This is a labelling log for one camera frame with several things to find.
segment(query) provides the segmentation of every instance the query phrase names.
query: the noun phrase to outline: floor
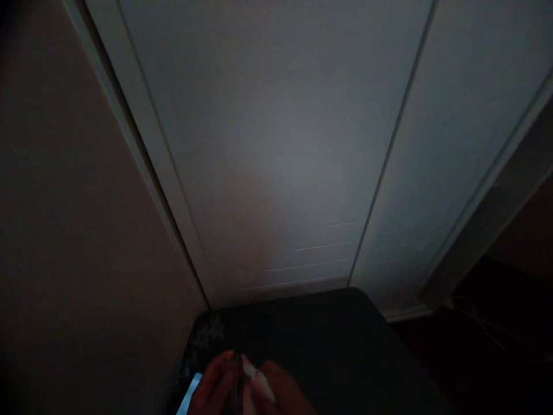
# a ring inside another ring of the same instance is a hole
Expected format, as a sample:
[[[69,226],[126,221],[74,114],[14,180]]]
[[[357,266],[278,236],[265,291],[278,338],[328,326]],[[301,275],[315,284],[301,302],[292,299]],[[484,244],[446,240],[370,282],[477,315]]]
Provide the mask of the floor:
[[[453,299],[393,327],[459,413],[553,413],[553,289],[484,257]]]

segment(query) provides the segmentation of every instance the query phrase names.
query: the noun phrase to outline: door trim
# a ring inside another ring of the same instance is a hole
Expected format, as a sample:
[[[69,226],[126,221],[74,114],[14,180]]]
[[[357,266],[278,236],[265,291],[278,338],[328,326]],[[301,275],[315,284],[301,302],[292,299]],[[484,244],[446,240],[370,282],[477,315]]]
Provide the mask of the door trim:
[[[119,4],[116,0],[86,0],[85,3],[125,95],[207,301],[212,308],[218,308],[216,284]]]

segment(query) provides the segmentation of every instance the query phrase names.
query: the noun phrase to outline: black surface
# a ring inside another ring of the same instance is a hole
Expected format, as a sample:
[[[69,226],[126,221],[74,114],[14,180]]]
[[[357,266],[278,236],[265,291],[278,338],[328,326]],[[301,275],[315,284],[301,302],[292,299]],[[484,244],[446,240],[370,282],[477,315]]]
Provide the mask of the black surface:
[[[168,407],[224,350],[274,360],[320,414],[450,413],[424,368],[355,288],[208,312],[194,325]]]

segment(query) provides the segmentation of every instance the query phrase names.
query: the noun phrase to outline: white cable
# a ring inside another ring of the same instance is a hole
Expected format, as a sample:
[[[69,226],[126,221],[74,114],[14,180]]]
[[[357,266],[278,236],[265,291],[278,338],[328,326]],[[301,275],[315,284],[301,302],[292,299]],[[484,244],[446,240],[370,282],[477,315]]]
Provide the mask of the white cable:
[[[493,327],[493,328],[496,329],[496,330],[499,330],[499,331],[501,331],[501,332],[503,332],[503,333],[505,333],[505,334],[507,334],[507,335],[510,335],[510,336],[516,338],[517,340],[519,340],[520,342],[526,344],[527,346],[530,346],[530,347],[533,347],[533,348],[535,348],[535,349],[537,349],[537,350],[540,350],[536,345],[533,345],[533,344],[530,343],[529,341],[524,340],[523,338],[517,336],[516,334],[511,333],[511,332],[508,331],[508,330],[505,330],[505,329],[503,329],[503,328],[501,328],[501,327],[498,327],[498,326],[496,326],[496,325],[494,325],[494,324],[492,324],[492,323],[490,323],[490,322],[488,322],[488,321],[486,321],[486,320],[483,320],[483,319],[479,318],[479,317],[476,315],[476,308],[475,308],[474,305],[473,305],[469,300],[467,300],[466,298],[461,297],[461,296],[455,296],[455,297],[452,297],[452,299],[460,299],[460,300],[465,301],[466,303],[468,303],[468,304],[472,307],[472,314],[469,313],[469,312],[467,312],[466,310],[462,309],[461,307],[459,307],[457,304],[455,304],[455,302],[453,302],[453,305],[455,306],[455,309],[457,309],[457,310],[460,311],[461,313],[463,313],[463,314],[465,314],[465,315],[467,315],[467,316],[469,316],[469,317],[474,318],[474,319],[476,320],[476,322],[478,323],[478,325],[480,326],[480,328],[482,329],[482,331],[485,333],[485,335],[487,335],[488,337],[490,337],[490,338],[494,341],[494,343],[495,343],[497,346],[499,346],[501,349],[503,349],[503,351],[504,351],[505,353],[507,353],[509,356],[511,356],[511,357],[513,357],[513,358],[515,358],[515,359],[518,359],[518,360],[525,361],[525,360],[522,359],[521,357],[519,357],[519,356],[515,355],[514,353],[512,353],[512,352],[511,352],[510,350],[508,350],[505,346],[503,346],[503,345],[502,345],[502,344],[501,344],[501,343],[500,343],[500,342],[499,342],[499,341],[498,341],[488,330],[486,330],[486,328],[484,327],[484,324],[486,324],[486,325],[488,325],[488,326],[490,326],[490,327]]]

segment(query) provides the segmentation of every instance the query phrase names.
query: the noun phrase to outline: white door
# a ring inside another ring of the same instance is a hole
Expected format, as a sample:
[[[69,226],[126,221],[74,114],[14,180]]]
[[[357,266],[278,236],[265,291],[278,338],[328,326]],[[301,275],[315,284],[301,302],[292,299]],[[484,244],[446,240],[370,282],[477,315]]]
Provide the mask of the white door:
[[[120,0],[212,306],[347,284],[430,4]]]

